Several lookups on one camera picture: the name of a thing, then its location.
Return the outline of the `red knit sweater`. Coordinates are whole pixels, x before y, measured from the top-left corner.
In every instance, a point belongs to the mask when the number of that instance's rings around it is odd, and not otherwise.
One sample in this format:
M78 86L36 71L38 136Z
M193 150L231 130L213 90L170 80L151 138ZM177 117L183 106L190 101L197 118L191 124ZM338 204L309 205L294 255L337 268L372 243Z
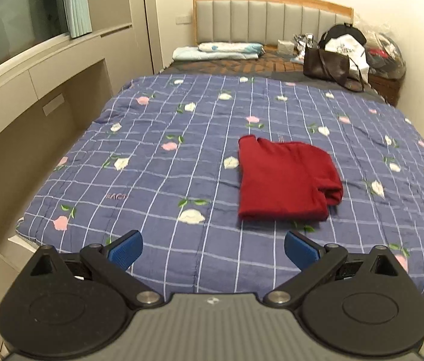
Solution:
M246 135L238 141L244 220L323 222L344 189L328 153L302 142L272 142Z

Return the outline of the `clear bag of clothes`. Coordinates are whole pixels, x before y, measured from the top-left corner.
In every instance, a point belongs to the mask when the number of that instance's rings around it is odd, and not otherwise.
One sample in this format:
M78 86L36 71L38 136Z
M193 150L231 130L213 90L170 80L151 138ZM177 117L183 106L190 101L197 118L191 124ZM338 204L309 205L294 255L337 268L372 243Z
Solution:
M369 73L389 80L402 79L407 72L406 61L398 44L387 33L363 27L364 46Z

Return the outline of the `blue plaid floral quilt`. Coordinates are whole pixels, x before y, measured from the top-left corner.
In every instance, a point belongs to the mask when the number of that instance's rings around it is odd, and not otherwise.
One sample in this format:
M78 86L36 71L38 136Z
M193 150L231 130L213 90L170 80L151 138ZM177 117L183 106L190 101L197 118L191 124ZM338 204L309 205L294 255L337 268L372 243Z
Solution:
M239 217L238 141L302 142L330 155L344 195L323 222ZM17 223L75 253L131 230L131 268L154 290L264 294L295 276L298 230L353 253L390 248L424 296L424 138L388 104L270 78L140 77L111 98Z

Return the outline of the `brown wooden nightstand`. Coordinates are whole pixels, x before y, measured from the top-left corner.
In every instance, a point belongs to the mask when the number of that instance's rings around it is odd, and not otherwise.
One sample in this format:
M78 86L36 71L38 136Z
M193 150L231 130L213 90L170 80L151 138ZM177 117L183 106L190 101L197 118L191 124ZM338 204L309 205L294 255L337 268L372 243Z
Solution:
M394 108L398 105L404 79L404 76L400 79L389 79L373 74L368 76L369 85Z

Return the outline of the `beige window ledge cabinet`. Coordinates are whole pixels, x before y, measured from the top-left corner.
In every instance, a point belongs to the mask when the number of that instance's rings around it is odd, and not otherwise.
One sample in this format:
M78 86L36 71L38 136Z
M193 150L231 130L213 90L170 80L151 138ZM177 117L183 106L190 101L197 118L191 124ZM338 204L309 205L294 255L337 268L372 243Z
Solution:
M15 224L61 157L132 75L130 24L65 36L0 72L0 301L30 257Z

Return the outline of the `dark brown leather handbag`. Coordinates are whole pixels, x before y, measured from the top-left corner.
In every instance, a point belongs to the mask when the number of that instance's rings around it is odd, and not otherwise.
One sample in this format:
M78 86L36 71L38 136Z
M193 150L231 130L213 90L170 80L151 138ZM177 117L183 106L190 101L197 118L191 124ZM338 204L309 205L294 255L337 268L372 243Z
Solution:
M355 86L355 81L351 80L349 76L350 59L348 56L321 49L314 40L307 40L304 51L302 71L307 77L335 82L348 91L364 91L366 82L361 73L358 79L360 86Z

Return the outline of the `brown woven bed mat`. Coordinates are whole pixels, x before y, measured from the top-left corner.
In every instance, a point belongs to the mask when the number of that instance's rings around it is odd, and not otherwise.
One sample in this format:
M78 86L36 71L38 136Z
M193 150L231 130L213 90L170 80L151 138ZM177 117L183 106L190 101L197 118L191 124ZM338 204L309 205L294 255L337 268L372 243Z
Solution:
M199 47L180 47L174 51L173 62L163 74L209 74L235 77L264 77L282 82L304 84L322 90L344 90L365 100L384 104L385 99L369 84L350 79L346 86L323 77L305 75L303 65L294 62L290 55L278 53L274 47L263 47L261 55L233 51L206 52Z

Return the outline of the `white tissue box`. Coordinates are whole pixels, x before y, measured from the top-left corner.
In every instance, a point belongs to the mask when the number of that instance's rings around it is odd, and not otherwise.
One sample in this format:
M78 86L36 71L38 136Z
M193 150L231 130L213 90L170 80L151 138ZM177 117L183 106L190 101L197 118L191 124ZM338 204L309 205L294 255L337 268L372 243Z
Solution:
M282 55L294 55L296 53L296 44L294 41L279 40L277 51Z

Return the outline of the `light blue folded pillow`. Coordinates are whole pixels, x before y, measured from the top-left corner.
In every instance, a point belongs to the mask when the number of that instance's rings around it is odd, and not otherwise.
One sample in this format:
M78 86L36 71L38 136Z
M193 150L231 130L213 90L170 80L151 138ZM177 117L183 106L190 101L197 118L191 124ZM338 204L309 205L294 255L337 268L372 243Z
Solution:
M203 42L194 47L178 47L173 61L257 60L264 54L261 43Z

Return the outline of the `padded grey wooden headboard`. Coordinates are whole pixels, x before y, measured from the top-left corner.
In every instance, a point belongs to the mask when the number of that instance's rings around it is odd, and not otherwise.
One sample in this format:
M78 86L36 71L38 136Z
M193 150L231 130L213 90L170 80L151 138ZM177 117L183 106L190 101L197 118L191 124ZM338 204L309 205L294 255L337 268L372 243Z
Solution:
M336 24L351 24L354 10L322 0L193 0L193 28L203 42L256 42L275 47L296 35L315 40Z

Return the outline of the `light teal curtain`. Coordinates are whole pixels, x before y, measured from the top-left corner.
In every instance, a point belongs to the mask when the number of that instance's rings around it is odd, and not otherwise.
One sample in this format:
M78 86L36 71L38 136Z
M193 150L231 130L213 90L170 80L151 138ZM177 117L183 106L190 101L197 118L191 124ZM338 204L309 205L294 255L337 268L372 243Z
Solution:
M63 0L63 5L71 38L92 32L88 0Z

